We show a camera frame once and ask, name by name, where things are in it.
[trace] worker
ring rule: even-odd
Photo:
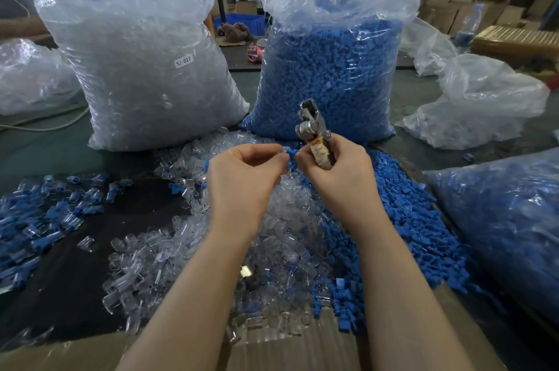
[[[473,371],[456,333],[382,206],[371,158],[333,134],[329,171],[308,146],[295,156],[359,250],[371,361],[376,371]],[[289,156],[275,144],[216,155],[207,175],[210,230],[125,354],[117,371],[213,371],[239,269]]]

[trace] blue plastic crate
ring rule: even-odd
[[[264,22],[264,15],[226,13],[225,18],[227,18],[227,22],[231,25],[236,24],[237,22],[242,22],[248,27],[252,35],[264,35],[264,28],[266,26],[266,23]],[[217,29],[221,25],[221,17],[214,18],[213,25]]]

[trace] left hand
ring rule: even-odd
[[[240,145],[212,158],[207,179],[215,225],[210,232],[250,243],[268,209],[272,189],[289,169],[288,162],[282,147],[271,144]]]

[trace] right hand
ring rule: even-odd
[[[363,224],[379,213],[386,214],[374,179],[371,157],[363,146],[332,134],[330,148],[336,163],[325,171],[316,164],[307,145],[295,155],[299,169],[314,184],[326,207],[354,237]]]

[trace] forearm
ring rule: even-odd
[[[472,371],[415,259],[380,207],[355,231],[367,329],[378,371]]]
[[[213,371],[247,249],[210,230],[117,371]]]

